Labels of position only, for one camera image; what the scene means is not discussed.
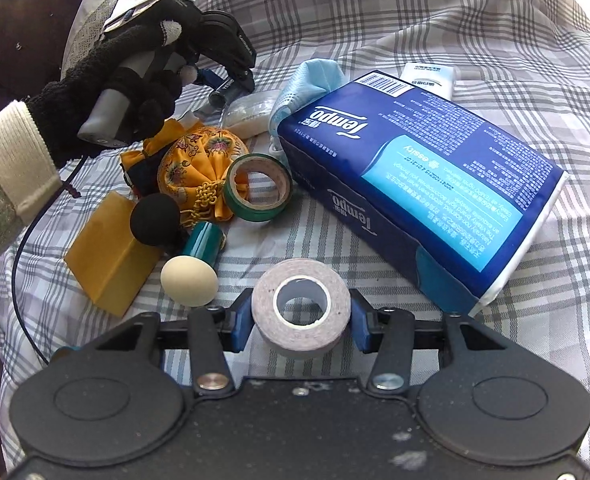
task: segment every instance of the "gloved hand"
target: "gloved hand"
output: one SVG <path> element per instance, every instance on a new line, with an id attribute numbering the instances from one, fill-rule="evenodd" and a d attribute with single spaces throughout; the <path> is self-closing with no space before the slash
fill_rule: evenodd
<path id="1" fill-rule="evenodd" d="M 177 22 L 136 25 L 116 38 L 105 41 L 74 68 L 62 81 L 48 83 L 40 94 L 29 98 L 26 106 L 55 166 L 62 168 L 72 158 L 97 156 L 104 148 L 77 138 L 102 90 L 110 85 L 129 86 L 137 110 L 137 139 L 152 137 L 175 111 L 175 100 L 182 92 L 177 74 L 168 70 L 143 82 L 135 73 L 124 70 L 112 80 L 117 67 L 130 56 L 171 44 L 182 33 Z"/>

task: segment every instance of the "small bag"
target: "small bag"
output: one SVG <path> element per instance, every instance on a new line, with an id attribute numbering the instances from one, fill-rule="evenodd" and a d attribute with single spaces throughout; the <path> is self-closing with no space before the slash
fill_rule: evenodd
<path id="1" fill-rule="evenodd" d="M 222 197 L 224 178 L 233 160 L 248 149 L 237 136 L 201 123 L 186 130 L 166 121 L 144 141 L 143 149 L 121 155 L 124 178 L 136 195 L 156 192 L 172 196 L 182 212 L 182 224 L 226 221 L 233 216 Z M 237 190 L 248 197 L 248 176 L 238 174 Z"/>

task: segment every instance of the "teal cylinder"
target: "teal cylinder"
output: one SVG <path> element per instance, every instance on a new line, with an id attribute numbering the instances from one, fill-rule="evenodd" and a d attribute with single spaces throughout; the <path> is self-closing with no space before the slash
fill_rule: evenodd
<path id="1" fill-rule="evenodd" d="M 223 244 L 224 233 L 219 227 L 212 222 L 197 222 L 182 255 L 192 256 L 213 267 Z"/>

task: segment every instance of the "white egg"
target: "white egg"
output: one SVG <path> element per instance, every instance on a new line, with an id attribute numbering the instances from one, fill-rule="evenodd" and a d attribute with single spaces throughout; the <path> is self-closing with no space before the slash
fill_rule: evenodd
<path id="1" fill-rule="evenodd" d="M 168 260 L 162 268 L 161 282 L 165 293 L 184 306 L 210 303 L 219 288 L 213 268 L 193 256 L 176 256 Z"/>

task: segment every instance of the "gray plaid fabric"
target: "gray plaid fabric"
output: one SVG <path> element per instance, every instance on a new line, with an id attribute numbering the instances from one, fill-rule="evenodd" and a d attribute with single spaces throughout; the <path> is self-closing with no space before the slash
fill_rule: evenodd
<path id="1" fill-rule="evenodd" d="M 456 66 L 453 100 L 523 139 L 570 174 L 550 218 L 503 293 L 476 316 L 563 368 L 590 392 L 590 21 L 573 0 L 198 0 L 201 9 L 232 12 L 258 50 L 258 90 L 279 88 L 303 60 L 337 59 L 355 78 L 374 68 L 399 75 L 408 61 Z M 178 110 L 201 104 L 190 89 Z M 263 151 L 267 139 L 251 142 Z M 105 153 L 75 179 L 82 198 L 57 200 L 27 244 L 19 265 L 19 302 L 46 355 L 82 345 L 119 320 L 94 308 L 62 257 L 110 189 L 124 194 L 118 155 Z M 265 180 L 253 182 L 256 200 Z M 304 193 L 266 225 L 234 220 L 217 264 L 216 302 L 228 306 L 272 264 L 292 257 L 320 260 L 375 306 L 403 306 L 422 319 L 436 308 L 368 246 Z M 0 354 L 4 360 L 1 425 L 9 464 L 20 447 L 8 421 L 9 398 L 40 366 L 12 312 L 9 276 L 16 245 L 0 258 Z M 153 271 L 127 316 L 154 310 L 186 314 L 165 297 Z M 310 311 L 294 316 L 309 316 Z M 243 354 L 228 356 L 236 378 L 344 376 L 369 369 L 349 339 L 322 358 L 295 362 L 272 352 L 253 332 Z M 414 378 L 437 367 L 419 354 Z M 186 352 L 170 352 L 168 372 L 189 378 Z M 590 465 L 590 431 L 581 449 Z"/>

